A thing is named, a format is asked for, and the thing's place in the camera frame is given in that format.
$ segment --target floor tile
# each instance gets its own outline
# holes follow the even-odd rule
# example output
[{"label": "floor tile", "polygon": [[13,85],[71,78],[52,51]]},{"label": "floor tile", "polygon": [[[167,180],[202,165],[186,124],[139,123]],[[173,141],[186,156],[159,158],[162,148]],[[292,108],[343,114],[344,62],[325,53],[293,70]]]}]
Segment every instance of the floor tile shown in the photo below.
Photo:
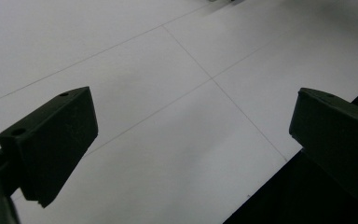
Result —
[{"label": "floor tile", "polygon": [[219,0],[165,25],[214,77],[334,0]]},{"label": "floor tile", "polygon": [[0,132],[52,97],[90,86],[100,128],[91,151],[208,79],[158,28],[1,99]]},{"label": "floor tile", "polygon": [[358,95],[358,1],[324,10],[215,80],[290,159],[301,149],[288,134],[301,87]]},{"label": "floor tile", "polygon": [[28,223],[223,223],[282,156],[213,81],[91,153]]},{"label": "floor tile", "polygon": [[0,97],[207,4],[0,1]]}]

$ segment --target white floor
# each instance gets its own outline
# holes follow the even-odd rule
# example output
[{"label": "white floor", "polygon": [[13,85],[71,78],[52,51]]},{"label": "white floor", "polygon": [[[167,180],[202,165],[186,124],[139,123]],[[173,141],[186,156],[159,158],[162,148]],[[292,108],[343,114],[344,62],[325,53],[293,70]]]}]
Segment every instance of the white floor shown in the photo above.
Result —
[{"label": "white floor", "polygon": [[23,224],[223,223],[301,149],[301,87],[358,95],[358,0],[0,1],[0,132],[83,86],[100,134]]}]

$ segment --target white surface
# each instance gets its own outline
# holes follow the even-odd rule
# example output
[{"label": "white surface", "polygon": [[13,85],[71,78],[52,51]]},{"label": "white surface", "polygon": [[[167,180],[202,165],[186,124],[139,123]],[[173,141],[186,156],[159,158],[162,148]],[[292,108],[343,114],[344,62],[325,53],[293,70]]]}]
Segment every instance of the white surface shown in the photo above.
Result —
[{"label": "white surface", "polygon": [[214,77],[333,2],[216,1],[164,26]]},{"label": "white surface", "polygon": [[301,149],[299,88],[358,95],[358,0],[0,1],[0,132],[82,86],[100,135],[23,224],[222,223]]},{"label": "white surface", "polygon": [[16,205],[23,223],[223,223],[283,164],[209,81],[83,159],[47,209]]},{"label": "white surface", "polygon": [[206,4],[204,0],[0,1],[0,97]]}]

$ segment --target screw hole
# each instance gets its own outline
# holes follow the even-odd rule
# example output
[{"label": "screw hole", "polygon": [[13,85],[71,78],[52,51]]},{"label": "screw hole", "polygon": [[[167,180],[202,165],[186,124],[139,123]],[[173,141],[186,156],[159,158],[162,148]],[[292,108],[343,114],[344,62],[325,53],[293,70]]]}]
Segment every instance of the screw hole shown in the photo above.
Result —
[{"label": "screw hole", "polygon": [[26,132],[25,129],[16,129],[16,130],[14,130],[14,131],[11,133],[11,135],[13,135],[13,136],[19,136],[19,135],[22,135],[22,134],[25,133],[25,132]]}]

